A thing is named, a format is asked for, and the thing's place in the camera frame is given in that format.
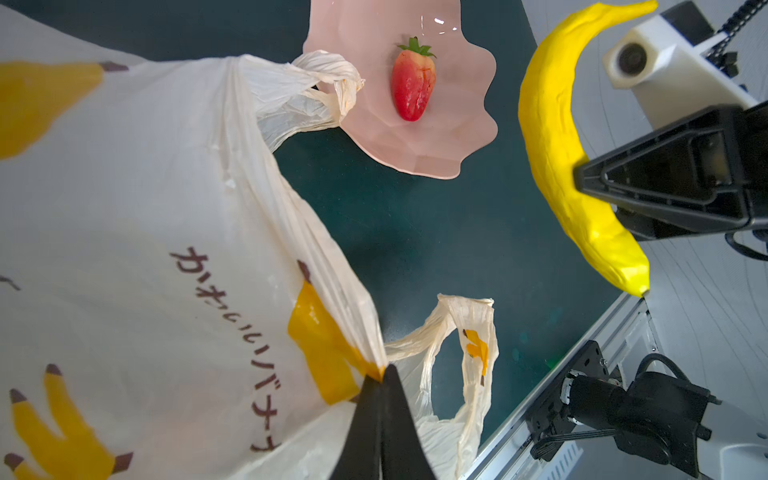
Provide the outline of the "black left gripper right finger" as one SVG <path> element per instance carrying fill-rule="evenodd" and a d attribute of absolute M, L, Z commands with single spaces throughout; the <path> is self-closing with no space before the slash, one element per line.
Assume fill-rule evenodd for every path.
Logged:
<path fill-rule="evenodd" d="M 767 228 L 767 107 L 707 107 L 579 166 L 636 240 Z"/>

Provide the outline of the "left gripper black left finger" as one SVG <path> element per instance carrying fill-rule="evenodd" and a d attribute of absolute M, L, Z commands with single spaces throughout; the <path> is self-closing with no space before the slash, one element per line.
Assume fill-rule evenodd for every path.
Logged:
<path fill-rule="evenodd" d="M 395 365 L 366 378 L 332 479 L 433 479 Z"/>

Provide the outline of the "thin yellow toy banana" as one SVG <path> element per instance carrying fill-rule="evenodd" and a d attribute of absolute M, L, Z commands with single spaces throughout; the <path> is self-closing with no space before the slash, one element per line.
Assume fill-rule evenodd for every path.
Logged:
<path fill-rule="evenodd" d="M 655 1 L 596 3 L 563 20 L 537 47 L 521 84 L 518 119 L 534 181 L 566 235 L 609 283 L 641 297 L 649 261 L 611 205 L 579 192 L 574 173 L 587 163 L 572 115 L 578 60 L 601 32 L 645 16 Z"/>

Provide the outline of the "cream banana-print plastic bag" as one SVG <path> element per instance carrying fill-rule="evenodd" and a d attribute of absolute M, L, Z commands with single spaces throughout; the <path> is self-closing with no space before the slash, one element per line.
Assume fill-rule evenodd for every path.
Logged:
<path fill-rule="evenodd" d="M 153 62 L 2 9 L 3 478 L 325 479 L 389 366 L 434 475 L 469 475 L 492 301 L 385 343 L 274 156 L 363 84 L 324 50 Z"/>

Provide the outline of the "red strawberry toy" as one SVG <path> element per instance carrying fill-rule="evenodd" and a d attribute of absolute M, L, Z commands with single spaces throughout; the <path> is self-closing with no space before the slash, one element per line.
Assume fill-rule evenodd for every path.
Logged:
<path fill-rule="evenodd" d="M 422 45 L 417 37 L 401 50 L 394 61 L 391 74 L 391 93 L 399 116 L 408 122 L 418 121 L 424 114 L 433 93 L 437 72 L 431 46 Z"/>

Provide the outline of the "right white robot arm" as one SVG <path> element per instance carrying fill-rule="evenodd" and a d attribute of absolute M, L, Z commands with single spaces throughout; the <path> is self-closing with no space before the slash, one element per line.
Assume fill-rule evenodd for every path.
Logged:
<path fill-rule="evenodd" d="M 525 417 L 531 455 L 551 461 L 566 442 L 610 438 L 629 455 L 694 479 L 764 479 L 767 425 L 693 384 L 659 353 L 646 355 L 629 386 L 611 378 L 590 341 Z"/>

